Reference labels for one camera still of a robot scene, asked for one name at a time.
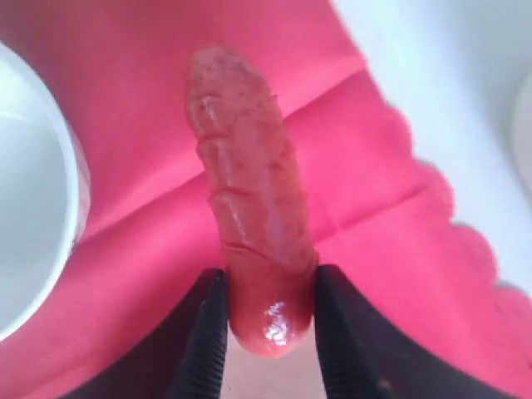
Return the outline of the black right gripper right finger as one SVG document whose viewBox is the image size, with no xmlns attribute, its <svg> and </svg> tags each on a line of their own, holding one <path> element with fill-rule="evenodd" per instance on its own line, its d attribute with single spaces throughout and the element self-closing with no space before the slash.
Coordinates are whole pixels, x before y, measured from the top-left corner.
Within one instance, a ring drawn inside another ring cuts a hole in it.
<svg viewBox="0 0 532 399">
<path fill-rule="evenodd" d="M 329 398 L 505 398 L 412 341 L 336 265 L 316 272 L 314 331 Z"/>
</svg>

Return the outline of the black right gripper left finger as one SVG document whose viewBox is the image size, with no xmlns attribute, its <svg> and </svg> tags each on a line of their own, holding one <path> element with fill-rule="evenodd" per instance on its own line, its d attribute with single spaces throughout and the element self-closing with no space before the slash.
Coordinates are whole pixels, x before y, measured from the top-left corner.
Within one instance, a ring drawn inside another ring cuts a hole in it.
<svg viewBox="0 0 532 399">
<path fill-rule="evenodd" d="M 65 398 L 219 398 L 228 343 L 227 279 L 207 268 L 166 319 Z"/>
</svg>

